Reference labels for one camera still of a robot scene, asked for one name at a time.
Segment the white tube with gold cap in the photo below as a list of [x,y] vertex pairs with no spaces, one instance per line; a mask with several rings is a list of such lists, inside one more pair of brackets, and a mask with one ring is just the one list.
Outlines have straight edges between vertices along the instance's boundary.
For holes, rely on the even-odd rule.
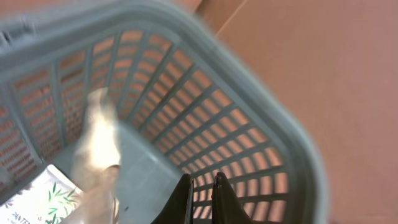
[[1,205],[1,224],[59,224],[80,205],[82,193],[50,164]]

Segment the beige nut snack pouch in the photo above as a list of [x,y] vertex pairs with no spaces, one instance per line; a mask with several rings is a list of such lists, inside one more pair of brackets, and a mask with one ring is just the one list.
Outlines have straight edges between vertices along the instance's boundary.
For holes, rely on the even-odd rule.
[[117,223],[121,153],[116,109],[107,88],[88,94],[81,138],[73,154],[72,182],[82,190],[78,207],[63,223]]

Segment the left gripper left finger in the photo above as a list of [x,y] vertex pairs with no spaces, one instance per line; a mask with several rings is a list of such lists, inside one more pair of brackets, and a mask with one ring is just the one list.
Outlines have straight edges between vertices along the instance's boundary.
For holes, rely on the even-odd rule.
[[193,179],[181,176],[165,206],[151,224],[193,224]]

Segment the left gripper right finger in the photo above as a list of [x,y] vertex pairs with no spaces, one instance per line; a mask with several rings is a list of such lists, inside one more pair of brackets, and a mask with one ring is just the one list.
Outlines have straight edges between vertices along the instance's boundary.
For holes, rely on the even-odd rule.
[[218,172],[212,191],[212,224],[253,224],[223,172]]

